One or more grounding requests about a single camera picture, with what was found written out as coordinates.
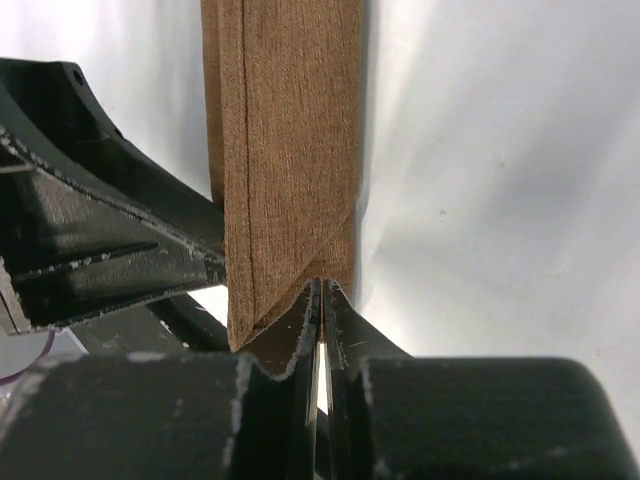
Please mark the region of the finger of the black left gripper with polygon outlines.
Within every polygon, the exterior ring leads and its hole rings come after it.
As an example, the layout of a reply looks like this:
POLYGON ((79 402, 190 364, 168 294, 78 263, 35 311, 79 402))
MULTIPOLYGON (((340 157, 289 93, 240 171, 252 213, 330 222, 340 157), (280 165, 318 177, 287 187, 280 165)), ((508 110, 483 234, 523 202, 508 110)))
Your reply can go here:
POLYGON ((54 330, 221 284, 222 213, 128 143, 1 128, 1 326, 54 330))
POLYGON ((3 58, 1 84, 35 126, 75 164, 126 202, 217 245, 222 208, 179 181, 127 140, 71 62, 3 58))

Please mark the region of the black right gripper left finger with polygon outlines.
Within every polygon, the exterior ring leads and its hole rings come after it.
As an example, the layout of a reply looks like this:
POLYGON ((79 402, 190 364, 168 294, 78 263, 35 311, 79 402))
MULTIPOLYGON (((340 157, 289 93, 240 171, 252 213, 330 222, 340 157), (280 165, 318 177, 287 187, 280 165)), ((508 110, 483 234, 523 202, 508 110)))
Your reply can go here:
POLYGON ((5 479, 310 479, 320 284, 234 353, 58 355, 1 420, 5 479))

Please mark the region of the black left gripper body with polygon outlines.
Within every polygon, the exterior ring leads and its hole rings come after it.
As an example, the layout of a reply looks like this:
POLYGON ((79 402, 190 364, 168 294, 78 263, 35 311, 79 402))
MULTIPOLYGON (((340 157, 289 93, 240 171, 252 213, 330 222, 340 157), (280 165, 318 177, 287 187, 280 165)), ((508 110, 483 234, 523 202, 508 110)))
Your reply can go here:
POLYGON ((91 354, 230 350, 226 327, 188 294, 120 310, 71 331, 91 354))

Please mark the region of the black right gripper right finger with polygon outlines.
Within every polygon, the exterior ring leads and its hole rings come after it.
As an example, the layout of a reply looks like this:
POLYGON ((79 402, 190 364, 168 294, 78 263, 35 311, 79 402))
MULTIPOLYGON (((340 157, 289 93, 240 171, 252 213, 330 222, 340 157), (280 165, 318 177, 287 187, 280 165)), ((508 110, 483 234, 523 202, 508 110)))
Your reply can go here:
POLYGON ((581 363, 416 358, 322 286, 335 479, 624 479, 628 444, 581 363))

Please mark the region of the brown cloth napkin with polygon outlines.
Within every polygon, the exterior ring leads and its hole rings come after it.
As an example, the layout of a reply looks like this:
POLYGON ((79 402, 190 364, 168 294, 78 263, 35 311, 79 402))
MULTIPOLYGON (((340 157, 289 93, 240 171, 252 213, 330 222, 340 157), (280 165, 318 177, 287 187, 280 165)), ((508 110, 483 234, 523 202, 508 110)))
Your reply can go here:
POLYGON ((239 349, 313 278, 350 291, 361 171, 363 5, 201 5, 209 170, 239 349))

